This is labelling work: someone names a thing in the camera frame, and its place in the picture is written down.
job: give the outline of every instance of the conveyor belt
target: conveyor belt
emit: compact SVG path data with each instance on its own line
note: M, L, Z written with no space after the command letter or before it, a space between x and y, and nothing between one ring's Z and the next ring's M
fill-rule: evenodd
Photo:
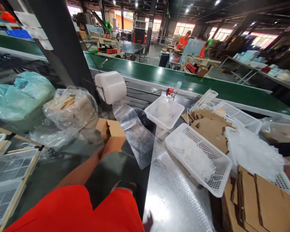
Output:
M29 40L0 35L0 47L44 57L37 44ZM96 69L90 54L84 53L84 55L88 66ZM181 89L197 94L204 94L209 88L212 88L219 93L218 97L220 99L290 116L290 108L288 106L262 90L215 79L198 78L184 72L117 58L101 55L93 55L93 58L101 71L115 70L123 76L128 76L135 80L164 86L175 86L176 82L181 81Z

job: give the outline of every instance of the red shirt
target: red shirt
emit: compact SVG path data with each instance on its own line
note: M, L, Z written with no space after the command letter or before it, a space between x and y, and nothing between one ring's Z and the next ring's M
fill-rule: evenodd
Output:
M180 45L180 43L183 44L184 46L186 46L187 43L188 43L188 38L185 38L184 36L181 37L181 38L179 39L179 43L178 43L176 49L180 49L180 48L182 47L182 45Z
M82 185L64 186L46 195L4 232L144 232L131 192L117 188L92 210Z

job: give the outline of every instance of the black cable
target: black cable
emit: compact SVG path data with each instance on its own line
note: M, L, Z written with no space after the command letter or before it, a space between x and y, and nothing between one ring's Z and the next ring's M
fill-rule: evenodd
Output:
M152 93L131 93L131 94L152 94Z
M89 55L90 55L90 57L91 57L92 61L94 62L94 65L97 67L97 69L98 69L99 73L101 73L100 69L98 68L98 66L96 65L95 61L93 60L93 58L92 58L92 56L91 56L91 54L90 54L90 52L89 52L89 50L88 50L88 48L87 48L87 46L86 46L85 42L83 41L83 39L82 39L82 37L81 37L81 34L80 34L80 32L78 32L78 34L80 35L80 38L81 38L81 40L82 40L82 42L83 42L83 44L84 44L84 46L85 46L86 50L88 51L88 53L89 53Z

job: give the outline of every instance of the plastic bottle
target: plastic bottle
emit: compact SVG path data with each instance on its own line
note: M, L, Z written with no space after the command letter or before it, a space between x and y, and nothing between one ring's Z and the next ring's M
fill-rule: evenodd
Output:
M177 92L178 92L178 90L179 90L180 87L181 87L181 82L177 82L176 83L176 87L174 88L174 90L172 92L173 99L175 98L175 96L176 96L176 94L177 94Z

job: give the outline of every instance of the ceiling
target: ceiling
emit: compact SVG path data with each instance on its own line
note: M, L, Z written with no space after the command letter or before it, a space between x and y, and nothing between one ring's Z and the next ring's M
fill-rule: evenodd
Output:
M80 3L79 0L68 0ZM84 0L90 7L99 9L99 0ZM124 10L149 17L152 0L102 0L106 9ZM290 25L290 0L158 0L155 15L162 16L168 7L171 19L192 23L217 22L240 24L247 14L256 22L257 28L284 29Z

